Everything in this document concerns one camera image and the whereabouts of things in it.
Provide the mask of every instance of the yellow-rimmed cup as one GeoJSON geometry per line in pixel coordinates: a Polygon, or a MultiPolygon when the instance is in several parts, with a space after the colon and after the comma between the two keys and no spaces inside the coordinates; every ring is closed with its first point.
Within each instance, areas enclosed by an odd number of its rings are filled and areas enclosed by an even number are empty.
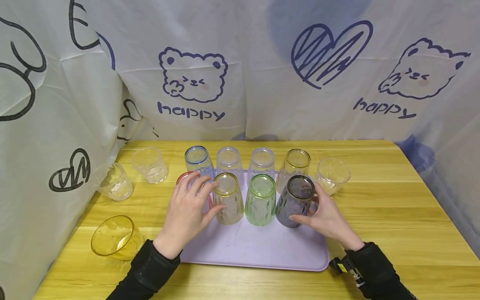
{"type": "Polygon", "coordinates": [[[310,167],[310,155],[302,149],[290,150],[283,160],[276,178],[276,191],[281,194],[290,178],[295,175],[307,176],[310,167]]]}

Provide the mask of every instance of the wrist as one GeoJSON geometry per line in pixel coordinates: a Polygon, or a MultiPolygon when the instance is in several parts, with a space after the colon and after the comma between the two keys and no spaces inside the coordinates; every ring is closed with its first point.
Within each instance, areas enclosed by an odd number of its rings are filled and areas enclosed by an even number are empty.
{"type": "Polygon", "coordinates": [[[175,259],[182,251],[184,244],[162,230],[153,240],[153,246],[166,258],[175,259]]]}
{"type": "Polygon", "coordinates": [[[365,243],[353,230],[338,239],[338,242],[345,250],[358,251],[365,246],[365,243]]]}

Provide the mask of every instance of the cup rim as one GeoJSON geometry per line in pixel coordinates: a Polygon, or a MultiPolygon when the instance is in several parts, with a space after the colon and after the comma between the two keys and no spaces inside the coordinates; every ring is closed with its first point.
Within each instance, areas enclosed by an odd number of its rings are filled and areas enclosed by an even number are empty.
{"type": "Polygon", "coordinates": [[[200,146],[200,145],[196,145],[196,146],[192,146],[190,148],[187,149],[187,151],[185,151],[185,155],[183,156],[185,158],[185,161],[190,164],[190,165],[199,165],[201,163],[203,163],[204,161],[206,161],[206,159],[208,158],[208,151],[207,151],[207,148],[203,147],[203,146],[200,146]],[[198,162],[191,162],[188,158],[187,158],[187,154],[192,151],[192,150],[195,150],[195,149],[202,149],[205,151],[205,157],[198,161],[198,162]]]}
{"type": "Polygon", "coordinates": [[[148,167],[153,166],[154,164],[156,164],[157,162],[159,162],[159,161],[162,159],[162,151],[161,151],[160,149],[158,149],[157,147],[149,146],[149,147],[142,148],[142,149],[136,151],[136,152],[132,155],[132,157],[131,157],[131,159],[130,159],[130,163],[131,163],[132,167],[133,167],[135,170],[138,171],[138,170],[142,170],[142,169],[144,169],[144,168],[139,168],[139,167],[137,167],[137,166],[133,163],[133,159],[134,159],[135,156],[136,156],[137,154],[139,154],[141,151],[146,150],[146,149],[149,149],[149,148],[155,149],[155,150],[158,152],[158,159],[157,159],[152,165],[150,165],[150,166],[148,166],[148,167]]]}
{"type": "Polygon", "coordinates": [[[220,149],[217,153],[216,153],[216,163],[221,165],[222,167],[233,167],[234,165],[236,165],[237,163],[239,163],[240,161],[240,152],[234,148],[234,147],[223,147],[222,149],[220,149]],[[234,162],[234,163],[231,163],[231,164],[223,164],[220,162],[220,159],[218,159],[218,156],[220,155],[220,153],[222,151],[225,151],[225,150],[231,150],[233,152],[235,152],[237,154],[237,160],[234,162]]]}
{"type": "Polygon", "coordinates": [[[102,224],[98,225],[98,227],[95,229],[95,232],[93,233],[92,239],[90,240],[90,248],[92,249],[93,253],[95,253],[95,254],[98,255],[98,256],[110,256],[110,255],[112,255],[112,254],[115,254],[115,253],[117,253],[118,251],[122,250],[123,247],[125,247],[125,245],[127,245],[128,242],[132,239],[132,235],[133,235],[134,229],[135,229],[135,224],[133,223],[133,220],[132,220],[129,216],[118,215],[118,216],[110,217],[110,218],[106,219],[105,221],[103,221],[102,224]],[[125,218],[127,218],[127,219],[130,221],[130,223],[132,224],[132,230],[131,230],[130,236],[128,237],[127,242],[126,242],[123,246],[121,246],[120,249],[117,249],[116,251],[114,251],[114,252],[112,252],[112,253],[109,253],[109,254],[100,254],[100,253],[98,253],[98,252],[95,250],[94,245],[93,245],[94,239],[95,239],[95,237],[96,237],[96,235],[97,235],[97,233],[98,233],[98,229],[99,229],[100,227],[102,227],[102,225],[104,225],[105,223],[107,223],[108,221],[110,221],[111,219],[115,219],[115,218],[118,218],[118,217],[125,217],[125,218]]]}
{"type": "Polygon", "coordinates": [[[299,148],[293,148],[293,149],[291,149],[290,151],[288,151],[288,152],[287,152],[287,155],[285,156],[285,159],[287,160],[287,162],[288,162],[292,167],[298,168],[298,169],[308,167],[308,166],[310,165],[310,161],[311,161],[310,154],[308,154],[307,151],[305,151],[305,150],[303,150],[303,149],[299,149],[299,148]],[[301,152],[301,153],[303,153],[303,154],[305,154],[305,155],[307,156],[308,161],[307,161],[307,163],[306,163],[305,165],[298,166],[298,165],[292,164],[292,163],[290,162],[290,160],[288,159],[288,155],[289,155],[290,153],[294,152],[294,151],[301,152]]]}
{"type": "MultiPolygon", "coordinates": [[[[111,163],[111,164],[106,163],[106,164],[101,164],[100,166],[98,166],[98,167],[92,172],[92,174],[95,174],[95,172],[96,172],[98,169],[100,169],[101,167],[103,167],[103,166],[113,166],[113,165],[119,167],[119,169],[121,170],[120,173],[125,173],[125,169],[123,168],[123,166],[122,166],[121,164],[119,164],[119,163],[111,163]]],[[[95,184],[95,183],[93,182],[93,185],[94,185],[95,188],[97,188],[97,189],[104,189],[104,188],[107,188],[107,187],[109,187],[109,186],[113,186],[114,184],[115,184],[115,183],[111,183],[111,184],[106,185],[106,186],[100,186],[100,185],[95,184]]]]}
{"type": "Polygon", "coordinates": [[[290,194],[292,194],[295,198],[298,198],[298,199],[301,199],[301,200],[308,200],[308,199],[311,199],[313,196],[315,196],[315,185],[313,184],[313,181],[308,178],[307,176],[303,176],[303,175],[294,175],[292,177],[290,177],[290,179],[288,180],[287,182],[287,185],[285,186],[285,188],[288,190],[288,192],[290,194]],[[290,182],[294,179],[297,179],[297,178],[301,178],[303,180],[306,180],[311,186],[312,186],[312,195],[311,196],[307,196],[307,197],[301,197],[301,196],[298,196],[297,193],[294,193],[291,191],[290,189],[290,182]]]}
{"type": "Polygon", "coordinates": [[[268,148],[265,148],[265,147],[260,147],[260,148],[256,148],[255,150],[252,151],[252,155],[250,156],[250,161],[258,168],[268,168],[268,167],[271,167],[274,163],[275,163],[275,154],[273,153],[272,150],[268,149],[268,148]],[[254,160],[253,160],[253,155],[255,153],[258,153],[258,152],[268,152],[272,155],[272,160],[268,163],[268,164],[257,164],[254,160]]]}
{"type": "Polygon", "coordinates": [[[350,177],[352,176],[352,172],[350,171],[350,168],[348,167],[348,165],[346,163],[344,163],[343,161],[341,161],[340,159],[338,158],[334,158],[334,157],[325,157],[323,158],[322,160],[320,160],[318,162],[318,165],[317,165],[317,172],[318,174],[320,174],[320,176],[322,176],[325,180],[327,180],[328,182],[330,183],[334,183],[334,184],[344,184],[344,183],[347,183],[349,180],[350,180],[350,177]],[[320,171],[320,165],[322,162],[324,161],[327,161],[327,160],[334,160],[338,163],[340,163],[342,166],[346,167],[347,170],[348,170],[348,177],[344,180],[344,181],[333,181],[331,180],[330,178],[326,177],[325,175],[322,174],[322,172],[320,171]]]}
{"type": "Polygon", "coordinates": [[[219,192],[218,191],[218,186],[216,188],[213,189],[214,193],[217,194],[217,195],[220,195],[222,197],[226,197],[226,196],[230,196],[232,195],[233,193],[235,193],[238,189],[239,189],[239,180],[237,179],[237,176],[233,175],[232,173],[228,173],[228,172],[223,172],[223,173],[220,173],[218,174],[217,176],[215,176],[215,179],[214,181],[217,181],[217,179],[219,179],[220,177],[223,177],[223,176],[230,176],[232,177],[233,179],[235,179],[235,189],[232,191],[232,192],[229,192],[229,193],[223,193],[223,192],[219,192]]]}
{"type": "Polygon", "coordinates": [[[248,189],[249,191],[252,192],[252,194],[254,194],[256,197],[258,198],[266,198],[266,197],[270,197],[272,196],[273,194],[276,193],[276,185],[275,185],[275,180],[273,180],[272,176],[268,175],[268,174],[257,174],[255,176],[252,177],[252,179],[250,179],[250,183],[248,184],[248,189]],[[271,181],[272,185],[273,185],[273,189],[272,189],[272,192],[268,195],[260,195],[259,193],[257,193],[255,191],[255,189],[252,187],[252,183],[253,183],[253,180],[255,178],[258,178],[258,177],[266,177],[268,180],[271,181]]]}

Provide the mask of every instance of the drinking glass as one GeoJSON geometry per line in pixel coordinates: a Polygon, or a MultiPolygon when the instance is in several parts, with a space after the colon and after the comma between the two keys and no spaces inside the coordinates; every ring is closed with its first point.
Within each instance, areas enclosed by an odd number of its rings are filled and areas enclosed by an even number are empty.
{"type": "Polygon", "coordinates": [[[275,155],[272,150],[257,148],[252,152],[247,182],[250,182],[257,174],[266,174],[275,178],[275,155]]]}
{"type": "Polygon", "coordinates": [[[343,161],[324,158],[318,163],[315,182],[318,182],[329,196],[340,190],[348,180],[350,180],[350,168],[343,161]]]}
{"type": "Polygon", "coordinates": [[[308,168],[310,166],[310,155],[307,151],[302,149],[292,149],[287,153],[280,171],[278,171],[278,177],[276,178],[276,191],[281,194],[290,179],[294,175],[308,174],[308,168]]]}
{"type": "MultiPolygon", "coordinates": [[[[180,180],[183,178],[183,177],[186,177],[188,176],[188,174],[191,174],[193,173],[193,171],[188,171],[188,172],[185,172],[183,174],[181,174],[178,179],[177,179],[177,183],[176,184],[179,184],[180,183],[180,180]]],[[[188,185],[188,189],[190,189],[190,187],[192,187],[192,183],[193,181],[190,181],[190,184],[188,185]]],[[[208,208],[212,208],[213,207],[213,200],[212,200],[212,196],[211,195],[208,195],[208,208]]]]}
{"type": "Polygon", "coordinates": [[[232,173],[221,173],[215,177],[219,185],[213,190],[214,205],[225,205],[216,219],[225,225],[235,224],[243,217],[243,199],[237,177],[232,173]]]}
{"type": "Polygon", "coordinates": [[[162,182],[168,174],[162,152],[156,147],[147,147],[135,152],[132,156],[132,166],[149,183],[162,182]]]}
{"type": "Polygon", "coordinates": [[[212,160],[208,156],[208,151],[205,147],[193,146],[188,148],[185,151],[185,165],[187,166],[187,171],[194,172],[199,170],[201,176],[215,177],[212,160]]]}
{"type": "Polygon", "coordinates": [[[127,216],[114,216],[103,222],[92,236],[92,251],[96,255],[119,260],[135,257],[145,239],[132,219],[127,216]]]}
{"type": "Polygon", "coordinates": [[[240,160],[240,153],[232,147],[220,149],[216,154],[216,173],[232,173],[239,181],[240,189],[243,189],[245,179],[240,160]]]}
{"type": "Polygon", "coordinates": [[[250,181],[245,203],[245,217],[256,226],[272,222],[275,215],[275,181],[266,174],[255,175],[250,181]]]}
{"type": "Polygon", "coordinates": [[[115,201],[130,197],[133,185],[122,165],[103,164],[92,174],[92,182],[96,190],[115,201]]]}
{"type": "Polygon", "coordinates": [[[297,228],[301,224],[290,220],[291,215],[308,214],[315,187],[310,178],[295,175],[288,180],[276,205],[276,218],[285,227],[297,228]]]}

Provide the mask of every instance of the clear cup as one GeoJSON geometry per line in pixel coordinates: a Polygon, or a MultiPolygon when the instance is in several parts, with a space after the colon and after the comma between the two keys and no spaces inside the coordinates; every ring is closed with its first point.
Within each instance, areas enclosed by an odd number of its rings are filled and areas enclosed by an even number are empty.
{"type": "Polygon", "coordinates": [[[212,160],[205,147],[193,146],[188,148],[185,151],[185,166],[187,171],[195,172],[199,170],[201,176],[210,176],[212,179],[209,182],[212,182],[215,178],[212,160]]]}
{"type": "Polygon", "coordinates": [[[315,187],[310,178],[295,175],[288,180],[276,204],[276,219],[285,227],[297,228],[301,224],[290,220],[291,215],[308,214],[315,187]]]}
{"type": "Polygon", "coordinates": [[[122,165],[103,164],[92,174],[92,183],[96,190],[115,201],[130,197],[133,185],[122,165]]]}
{"type": "Polygon", "coordinates": [[[241,165],[240,153],[233,147],[220,149],[216,154],[216,173],[232,173],[239,181],[240,189],[245,185],[243,178],[243,167],[241,165]]]}
{"type": "Polygon", "coordinates": [[[147,147],[135,152],[132,156],[132,166],[149,183],[162,182],[168,174],[162,152],[156,147],[147,147]]]}
{"type": "Polygon", "coordinates": [[[247,182],[250,182],[258,174],[266,174],[275,178],[275,155],[268,148],[257,148],[252,152],[247,182]]]}
{"type": "MultiPolygon", "coordinates": [[[[183,177],[187,177],[189,174],[193,173],[193,171],[188,171],[188,172],[185,172],[183,174],[181,174],[178,179],[177,179],[177,183],[176,184],[179,184],[180,183],[180,180],[183,178],[183,177]]],[[[190,184],[188,185],[188,189],[190,189],[190,187],[192,186],[192,182],[193,181],[190,181],[190,184]]],[[[208,195],[208,198],[207,198],[207,201],[208,201],[208,207],[207,209],[204,209],[204,213],[207,212],[210,208],[213,207],[213,200],[212,200],[212,196],[211,195],[208,195]]]]}
{"type": "Polygon", "coordinates": [[[288,180],[295,175],[307,176],[310,166],[310,155],[302,149],[290,150],[278,171],[276,178],[276,191],[281,194],[288,180]]]}
{"type": "Polygon", "coordinates": [[[145,239],[132,219],[127,216],[114,216],[103,222],[92,236],[92,251],[99,256],[119,260],[135,257],[145,239]]]}
{"type": "Polygon", "coordinates": [[[331,196],[350,180],[350,168],[336,158],[324,158],[318,163],[314,180],[331,196]]]}
{"type": "Polygon", "coordinates": [[[214,205],[225,205],[216,219],[225,225],[235,224],[243,217],[243,199],[237,177],[231,173],[221,173],[215,177],[218,186],[213,190],[214,205]]]}
{"type": "Polygon", "coordinates": [[[245,203],[245,217],[256,226],[270,224],[275,215],[275,181],[266,174],[255,175],[250,181],[245,203]]]}

